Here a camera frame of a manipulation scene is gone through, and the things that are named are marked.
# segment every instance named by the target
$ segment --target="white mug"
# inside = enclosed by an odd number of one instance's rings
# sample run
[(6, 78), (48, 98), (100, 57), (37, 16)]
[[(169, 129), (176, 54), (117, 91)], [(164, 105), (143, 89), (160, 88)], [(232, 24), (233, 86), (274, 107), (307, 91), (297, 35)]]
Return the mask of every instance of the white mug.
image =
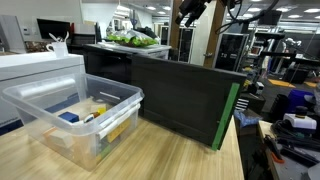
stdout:
[(55, 52), (57, 58), (68, 56), (68, 48), (65, 42), (53, 42), (51, 44), (48, 44), (46, 48), (50, 52)]

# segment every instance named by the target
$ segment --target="blue object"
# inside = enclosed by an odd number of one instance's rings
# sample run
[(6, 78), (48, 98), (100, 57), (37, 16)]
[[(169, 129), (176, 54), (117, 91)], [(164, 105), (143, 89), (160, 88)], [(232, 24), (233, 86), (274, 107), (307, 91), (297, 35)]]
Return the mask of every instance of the blue object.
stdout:
[(79, 121), (79, 116), (70, 112), (65, 112), (63, 114), (60, 114), (59, 117), (71, 123), (75, 123)]
[(297, 106), (306, 106), (305, 95), (313, 96), (313, 93), (296, 89), (292, 90), (288, 96), (290, 104), (286, 112), (295, 113)]
[(258, 124), (260, 117), (246, 117), (242, 112), (238, 110), (234, 110), (234, 117), (240, 120), (240, 128), (245, 126)]

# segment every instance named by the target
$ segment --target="green edge strip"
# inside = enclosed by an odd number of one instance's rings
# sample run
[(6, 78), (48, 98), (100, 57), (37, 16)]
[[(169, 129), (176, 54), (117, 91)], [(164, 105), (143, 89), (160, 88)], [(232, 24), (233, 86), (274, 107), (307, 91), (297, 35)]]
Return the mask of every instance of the green edge strip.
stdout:
[(239, 88), (240, 88), (240, 85), (237, 83), (233, 83), (231, 86), (228, 100), (227, 100), (226, 106), (224, 107), (224, 111), (219, 123), (219, 127), (217, 130), (216, 136), (214, 138), (214, 141), (212, 143), (212, 150), (214, 151), (218, 150), (220, 144), (222, 144), (225, 128), (229, 124), (228, 119), (230, 117), (230, 113), (232, 111), (234, 102), (236, 100)]

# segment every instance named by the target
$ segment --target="blue container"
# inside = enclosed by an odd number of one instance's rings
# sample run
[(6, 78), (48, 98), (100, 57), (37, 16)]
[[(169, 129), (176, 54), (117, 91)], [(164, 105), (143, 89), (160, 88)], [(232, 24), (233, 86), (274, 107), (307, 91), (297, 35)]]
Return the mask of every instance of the blue container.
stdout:
[(295, 113), (297, 106), (306, 106), (306, 101), (304, 100), (305, 95), (313, 96), (313, 93), (299, 90), (292, 90), (289, 94), (289, 107), (287, 109), (287, 113)]

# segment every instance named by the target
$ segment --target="clear plastic bin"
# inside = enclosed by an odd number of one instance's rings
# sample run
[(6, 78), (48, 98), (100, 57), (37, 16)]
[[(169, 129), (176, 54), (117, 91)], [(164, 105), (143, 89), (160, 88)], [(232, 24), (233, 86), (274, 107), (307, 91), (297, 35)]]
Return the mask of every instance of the clear plastic bin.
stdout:
[[(7, 88), (30, 136), (84, 169), (93, 170), (137, 126), (141, 89), (87, 74), (72, 74)], [(94, 120), (83, 120), (106, 108)], [(59, 117), (70, 112), (81, 123)]]

